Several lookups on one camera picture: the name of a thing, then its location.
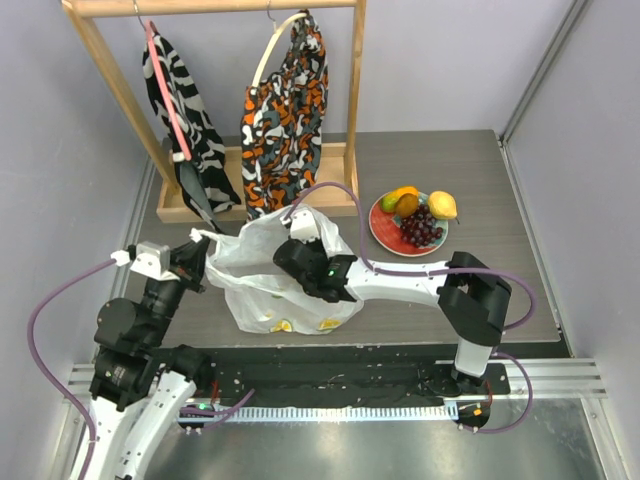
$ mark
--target hanger hook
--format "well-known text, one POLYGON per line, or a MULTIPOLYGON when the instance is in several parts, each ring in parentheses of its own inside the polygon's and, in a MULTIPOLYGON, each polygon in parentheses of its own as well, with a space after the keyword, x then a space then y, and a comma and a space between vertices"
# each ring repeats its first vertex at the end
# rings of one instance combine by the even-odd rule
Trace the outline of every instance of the hanger hook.
POLYGON ((140 23, 140 26, 142 27, 143 30, 146 30, 144 28, 144 23, 142 23, 142 19, 140 18, 140 9, 138 8, 138 2, 136 0, 133 0, 133 10, 136 12, 138 23, 140 23))
POLYGON ((273 23, 273 32, 275 33, 276 30, 278 30, 278 23, 276 19, 271 16, 271 0, 267 0, 267 17, 269 17, 269 20, 273 23))

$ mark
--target wooden frame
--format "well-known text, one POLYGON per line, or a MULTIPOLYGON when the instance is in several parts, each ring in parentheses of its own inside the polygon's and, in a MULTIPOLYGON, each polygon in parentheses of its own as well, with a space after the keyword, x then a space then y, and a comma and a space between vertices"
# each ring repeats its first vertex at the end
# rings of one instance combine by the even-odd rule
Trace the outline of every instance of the wooden frame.
MULTIPOLYGON (((180 186, 171 163, 171 154, 163 151, 160 146, 93 18, 131 17, 137 14, 172 15, 266 10, 267 0, 137 0, 136 3, 138 13, 135 11, 133 0, 62 0, 62 6, 71 23, 162 176, 163 186, 158 202, 158 216, 163 222, 170 223, 198 221, 199 217, 193 214, 182 201, 180 186)), ((354 9, 347 141, 323 144, 318 181, 331 180, 344 183, 358 196, 355 140, 366 0, 271 0, 269 5, 272 10, 335 7, 354 9)), ((240 174, 242 163, 240 148, 227 148, 226 158, 225 170, 234 189, 239 192, 243 204, 234 206, 229 212, 219 214, 219 218, 221 220, 244 219, 246 209, 240 174)), ((307 198, 310 205, 327 215, 357 213, 351 198, 338 189, 321 189, 307 198)))

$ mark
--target garment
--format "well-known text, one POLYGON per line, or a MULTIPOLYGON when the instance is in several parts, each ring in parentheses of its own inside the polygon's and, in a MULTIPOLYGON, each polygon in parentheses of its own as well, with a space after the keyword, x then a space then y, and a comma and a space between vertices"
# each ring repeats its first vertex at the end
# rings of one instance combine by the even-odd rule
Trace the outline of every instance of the garment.
POLYGON ((316 182, 329 77, 320 29, 305 13, 292 24, 280 69, 245 94, 240 128, 249 219, 290 205, 316 182))
MULTIPOLYGON (((178 53, 157 32, 153 35, 153 42, 158 53, 167 88, 171 94, 178 122, 189 145, 192 156, 191 163, 195 167, 199 183, 204 189, 211 210, 213 212, 228 210, 234 204, 240 204, 241 202, 240 197, 234 192, 231 182, 224 172, 225 149, 222 139, 214 129, 204 109, 198 89, 178 53)), ((174 159, 184 158, 158 87, 158 79, 153 70, 147 44, 145 44, 142 55, 142 70, 153 111, 162 125, 164 125, 171 140, 174 159)), ((182 184, 179 162, 175 163, 175 172, 178 182, 182 184)), ((209 222, 210 219, 206 218, 208 216, 206 212, 197 206, 197 203, 186 192, 185 188, 182 189, 182 198, 187 207, 209 222)))

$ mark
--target pink hanger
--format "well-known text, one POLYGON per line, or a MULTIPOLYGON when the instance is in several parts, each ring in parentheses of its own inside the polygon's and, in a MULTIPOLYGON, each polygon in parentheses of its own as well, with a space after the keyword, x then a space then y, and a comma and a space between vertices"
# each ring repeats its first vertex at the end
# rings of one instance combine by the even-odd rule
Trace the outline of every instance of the pink hanger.
POLYGON ((156 78, 158 79, 158 86, 160 87, 160 93, 162 93, 164 106, 169 113, 169 120, 171 120, 173 133, 178 140, 178 145, 180 145, 180 150, 182 150, 185 160, 190 161, 191 151, 189 150, 187 140, 184 138, 182 128, 180 128, 180 123, 178 123, 178 117, 176 116, 176 111, 173 108, 173 102, 171 101, 171 94, 169 93, 167 82, 165 81, 164 75, 162 74, 162 67, 160 66, 160 60, 158 59, 158 52, 156 51, 156 46, 153 43, 153 33, 158 33, 158 30, 156 30, 156 26, 151 20, 147 20, 145 22, 144 31, 147 35, 147 45, 149 46, 149 54, 151 55, 153 71, 155 72, 156 78))

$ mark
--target brown fruit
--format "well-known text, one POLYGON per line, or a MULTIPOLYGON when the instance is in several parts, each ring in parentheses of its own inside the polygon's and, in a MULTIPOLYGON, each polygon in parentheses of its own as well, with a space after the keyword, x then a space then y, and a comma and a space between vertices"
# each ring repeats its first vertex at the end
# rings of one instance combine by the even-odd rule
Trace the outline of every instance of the brown fruit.
POLYGON ((417 196, 412 193, 405 193, 396 203, 396 213, 401 218, 406 218, 409 215, 413 215, 419 206, 420 202, 417 196))

